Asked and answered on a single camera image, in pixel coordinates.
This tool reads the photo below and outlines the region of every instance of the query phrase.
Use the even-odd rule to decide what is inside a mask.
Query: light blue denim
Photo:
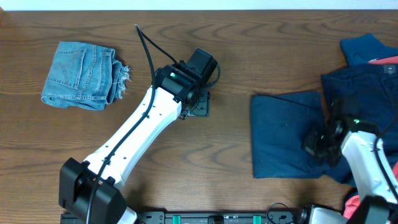
[[[50,106],[103,110],[122,98],[130,68],[115,50],[93,44],[60,42],[45,81],[42,101]]]

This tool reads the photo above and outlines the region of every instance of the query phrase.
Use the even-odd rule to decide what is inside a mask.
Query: wood grain
[[[150,85],[134,24],[177,59],[200,47],[222,67],[209,118],[172,123],[134,168],[123,195],[136,210],[265,210],[274,202],[341,208],[350,189],[330,179],[253,179],[249,100],[322,91],[346,66],[341,39],[373,33],[398,47],[397,11],[7,12],[0,27],[0,222],[58,223],[58,175],[82,161],[135,110]],[[122,100],[104,111],[40,100],[60,41],[116,49],[133,67]],[[149,46],[155,67],[170,63]]]

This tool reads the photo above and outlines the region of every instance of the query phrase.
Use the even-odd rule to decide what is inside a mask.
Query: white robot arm
[[[376,136],[377,127],[372,124],[350,117],[342,118],[330,124],[332,127],[325,135],[319,136],[317,150],[313,145],[307,151],[315,157],[339,158],[339,153],[344,156],[353,173],[359,197],[363,202],[366,198],[379,197],[383,202],[377,204],[377,213],[373,214],[375,220],[368,223],[385,223],[389,217],[387,204],[397,205],[397,198],[394,195],[398,188],[398,182],[392,173],[390,165],[383,150],[382,139]],[[368,211],[361,214],[366,219]],[[323,207],[313,207],[309,217],[310,224],[340,224],[340,223],[361,223],[358,220],[348,220],[340,213]]]
[[[175,121],[181,113],[182,104],[173,100],[173,94],[161,87],[158,87],[155,92],[154,103],[147,115],[147,119],[144,119],[127,139],[124,140],[115,152],[115,155],[111,158],[110,164],[101,175],[101,178],[104,180],[112,177],[115,180],[114,186],[119,190],[124,187],[133,167],[155,138],[172,121]],[[147,90],[141,104],[119,130],[103,146],[85,159],[85,161],[90,163],[88,166],[90,171],[95,174],[98,173],[103,164],[103,159],[146,111],[151,94],[152,87]],[[118,224],[133,224],[136,219],[137,213],[127,207]]]
[[[133,167],[183,110],[196,109],[201,91],[220,77],[217,61],[208,53],[196,49],[187,63],[178,63],[136,28],[150,62],[152,86],[135,112],[104,145],[82,163],[69,158],[60,170],[58,202],[86,223],[135,222],[137,214],[127,207],[120,193]],[[154,72],[143,36],[175,63]],[[216,67],[218,78],[207,83]]]

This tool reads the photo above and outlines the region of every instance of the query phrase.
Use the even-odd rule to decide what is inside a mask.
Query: blue clothing
[[[302,149],[308,132],[323,128],[317,91],[251,99],[254,178],[319,178],[329,169]]]
[[[385,46],[372,34],[342,40],[341,49],[349,66],[366,64],[371,60],[398,56],[398,49]]]
[[[42,92],[50,106],[79,106],[103,110],[122,98],[129,67],[115,58],[115,50],[93,44],[60,42]]]
[[[398,66],[358,65],[322,75],[326,102],[331,109],[335,99],[343,99],[345,114],[358,115],[386,129],[398,113]],[[391,166],[398,161],[398,123],[383,137],[384,153]],[[340,183],[354,185],[348,162],[342,157],[336,167],[326,171]]]

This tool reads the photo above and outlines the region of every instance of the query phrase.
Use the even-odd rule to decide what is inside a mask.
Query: red fabric
[[[391,57],[391,58],[384,58],[380,60],[374,60],[369,62],[372,65],[390,65],[393,63],[398,63],[398,56]]]
[[[398,162],[395,164],[394,168],[392,168],[392,173],[394,173],[394,176],[398,180]],[[346,209],[344,210],[343,216],[346,218],[351,218],[353,213],[359,207],[360,203],[361,201],[359,199],[359,195],[352,196],[350,199],[348,199],[346,202]]]

